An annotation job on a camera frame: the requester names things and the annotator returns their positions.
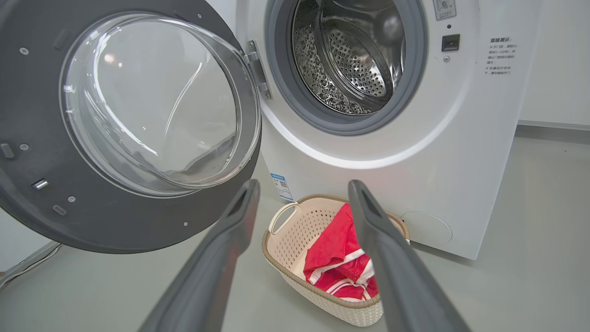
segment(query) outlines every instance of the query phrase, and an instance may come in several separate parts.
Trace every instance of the door hinge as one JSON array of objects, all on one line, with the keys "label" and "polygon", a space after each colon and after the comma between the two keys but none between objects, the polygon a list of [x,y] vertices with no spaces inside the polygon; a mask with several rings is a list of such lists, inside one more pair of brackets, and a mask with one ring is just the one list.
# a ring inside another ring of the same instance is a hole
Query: door hinge
[{"label": "door hinge", "polygon": [[272,99],[273,95],[270,93],[270,88],[268,87],[268,83],[266,81],[266,75],[264,74],[264,69],[262,67],[262,62],[260,61],[260,55],[258,53],[258,46],[256,45],[255,40],[248,42],[244,59],[246,60],[246,63],[254,75],[254,83],[258,88],[258,92],[260,92],[260,94],[265,99]]}]

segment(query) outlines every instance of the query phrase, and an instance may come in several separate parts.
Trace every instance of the washing machine door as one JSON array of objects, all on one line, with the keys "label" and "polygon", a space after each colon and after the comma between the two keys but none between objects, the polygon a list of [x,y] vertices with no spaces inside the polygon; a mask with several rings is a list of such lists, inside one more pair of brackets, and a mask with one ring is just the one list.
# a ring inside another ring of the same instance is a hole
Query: washing machine door
[{"label": "washing machine door", "polygon": [[0,1],[0,45],[0,206],[38,233],[164,248],[251,177],[257,87],[206,1]]}]

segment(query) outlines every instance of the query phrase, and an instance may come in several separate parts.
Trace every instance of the white wall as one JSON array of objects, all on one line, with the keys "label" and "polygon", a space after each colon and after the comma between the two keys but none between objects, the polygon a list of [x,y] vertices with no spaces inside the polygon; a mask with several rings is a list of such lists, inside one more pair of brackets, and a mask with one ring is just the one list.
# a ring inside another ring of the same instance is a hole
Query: white wall
[{"label": "white wall", "polygon": [[546,0],[539,33],[521,122],[590,129],[590,1]]},{"label": "white wall", "polygon": [[20,263],[49,241],[0,209],[0,272]]}]

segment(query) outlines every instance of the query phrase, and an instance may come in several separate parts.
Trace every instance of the cable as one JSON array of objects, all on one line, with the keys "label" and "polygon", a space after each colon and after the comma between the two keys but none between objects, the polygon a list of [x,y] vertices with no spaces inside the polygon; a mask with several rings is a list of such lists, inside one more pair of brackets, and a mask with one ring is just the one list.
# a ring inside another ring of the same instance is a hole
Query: cable
[{"label": "cable", "polygon": [[29,272],[30,270],[34,269],[35,267],[37,267],[39,264],[45,262],[47,259],[51,258],[53,255],[55,255],[55,253],[59,250],[59,248],[61,247],[61,245],[58,245],[57,247],[55,247],[55,249],[53,249],[47,256],[43,257],[41,260],[39,260],[38,262],[34,263],[33,265],[27,267],[26,269],[24,269],[23,271],[10,276],[8,279],[4,280],[4,282],[2,284],[0,284],[0,291],[2,291],[2,289],[4,288],[4,286],[6,286],[9,282],[11,282],[14,278]]}]

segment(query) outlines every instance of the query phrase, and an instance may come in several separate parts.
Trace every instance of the gray floor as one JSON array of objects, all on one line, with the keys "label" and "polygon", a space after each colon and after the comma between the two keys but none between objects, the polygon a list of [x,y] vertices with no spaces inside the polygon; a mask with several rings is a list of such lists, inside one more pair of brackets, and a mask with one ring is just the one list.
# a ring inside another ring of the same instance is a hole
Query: gray floor
[{"label": "gray floor", "polygon": [[[590,326],[590,145],[573,143],[575,135],[547,141],[538,134],[521,129],[514,141],[477,261],[414,245],[474,331]],[[385,331],[383,319],[356,328],[324,313],[268,265],[260,241],[283,203],[263,162],[255,177],[263,196],[223,330]],[[0,293],[0,330],[135,331],[202,236],[139,255],[63,248]]]}]

